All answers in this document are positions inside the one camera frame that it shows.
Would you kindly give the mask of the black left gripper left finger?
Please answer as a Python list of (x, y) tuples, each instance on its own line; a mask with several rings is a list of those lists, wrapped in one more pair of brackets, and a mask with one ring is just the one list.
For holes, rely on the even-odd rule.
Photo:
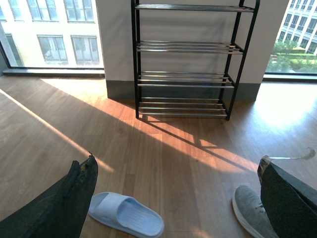
[(93, 155), (0, 223), (2, 238), (80, 237), (98, 177)]

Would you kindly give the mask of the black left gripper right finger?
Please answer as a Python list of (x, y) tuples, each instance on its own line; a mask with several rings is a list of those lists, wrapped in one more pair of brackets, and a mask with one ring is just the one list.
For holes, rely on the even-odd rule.
[(270, 224), (280, 238), (317, 236), (317, 190), (273, 163), (273, 160), (309, 160), (314, 149), (302, 157), (263, 156), (258, 166), (261, 201)]

